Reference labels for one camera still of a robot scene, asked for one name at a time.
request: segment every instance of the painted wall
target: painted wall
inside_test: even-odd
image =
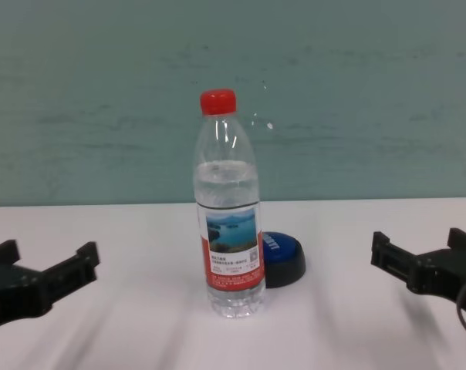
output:
[[[0,205],[192,200],[223,86],[265,200],[466,196],[466,0],[0,0]]]

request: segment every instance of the qr code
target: qr code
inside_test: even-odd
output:
[[[256,261],[258,260],[258,250],[255,248],[252,252],[250,252],[250,261]]]

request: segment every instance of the red label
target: red label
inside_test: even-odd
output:
[[[245,274],[230,276],[215,274],[214,272],[212,272],[209,242],[203,237],[201,239],[202,249],[204,251],[204,266],[206,279],[208,281],[208,284],[212,286],[214,289],[218,289],[220,291],[242,291],[244,289],[253,288],[255,285],[259,284],[264,278],[265,270],[264,251],[262,248],[262,232],[258,233],[257,246],[255,246],[255,248],[257,248],[258,250],[259,266],[256,269],[249,271]]]

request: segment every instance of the plastic water bottle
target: plastic water bottle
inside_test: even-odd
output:
[[[194,192],[208,297],[220,315],[240,318],[257,311],[265,290],[255,156],[233,90],[202,93],[201,108]]]

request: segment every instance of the white table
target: white table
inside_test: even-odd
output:
[[[454,305],[370,265],[375,230],[402,248],[466,231],[466,199],[275,202],[264,230],[304,247],[306,275],[228,320],[208,307],[193,204],[0,208],[0,242],[44,269],[97,241],[99,280],[43,318],[0,327],[0,370],[461,369]]]

